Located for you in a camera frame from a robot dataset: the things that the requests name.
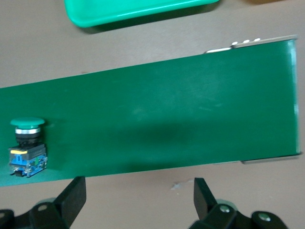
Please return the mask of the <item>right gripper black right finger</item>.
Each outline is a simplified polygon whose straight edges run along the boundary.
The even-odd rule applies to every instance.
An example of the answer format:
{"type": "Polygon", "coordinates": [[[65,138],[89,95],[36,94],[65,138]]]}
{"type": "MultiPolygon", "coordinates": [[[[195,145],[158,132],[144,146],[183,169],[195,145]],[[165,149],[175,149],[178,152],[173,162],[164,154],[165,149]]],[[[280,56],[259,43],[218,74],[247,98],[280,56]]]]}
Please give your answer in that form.
{"type": "Polygon", "coordinates": [[[194,179],[193,201],[198,215],[192,229],[286,229],[286,224],[275,214],[255,211],[246,217],[238,210],[218,203],[204,178],[194,179]]]}

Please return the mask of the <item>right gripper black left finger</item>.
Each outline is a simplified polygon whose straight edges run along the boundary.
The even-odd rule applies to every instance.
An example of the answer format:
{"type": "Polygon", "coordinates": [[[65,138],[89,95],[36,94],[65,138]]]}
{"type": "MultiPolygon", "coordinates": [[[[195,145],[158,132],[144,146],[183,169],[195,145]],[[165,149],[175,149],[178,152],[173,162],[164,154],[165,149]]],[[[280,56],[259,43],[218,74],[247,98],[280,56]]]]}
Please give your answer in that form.
{"type": "Polygon", "coordinates": [[[11,209],[0,211],[2,229],[69,229],[86,202],[85,177],[76,177],[56,197],[40,201],[15,216],[11,209]]]}

